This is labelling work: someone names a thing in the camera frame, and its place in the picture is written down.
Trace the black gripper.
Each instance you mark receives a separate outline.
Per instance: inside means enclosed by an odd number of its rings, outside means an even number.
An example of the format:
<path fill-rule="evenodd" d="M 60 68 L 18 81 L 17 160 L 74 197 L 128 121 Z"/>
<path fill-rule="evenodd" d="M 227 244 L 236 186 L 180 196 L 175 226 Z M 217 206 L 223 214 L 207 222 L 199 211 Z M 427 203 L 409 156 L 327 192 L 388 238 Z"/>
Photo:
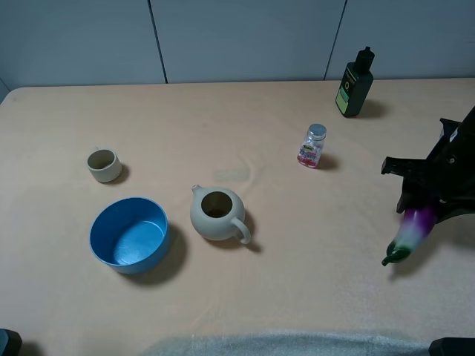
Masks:
<path fill-rule="evenodd" d="M 436 224 L 475 213 L 474 110 L 457 122 L 440 119 L 442 135 L 424 159 L 386 157 L 383 174 L 403 178 L 396 213 L 433 205 Z"/>

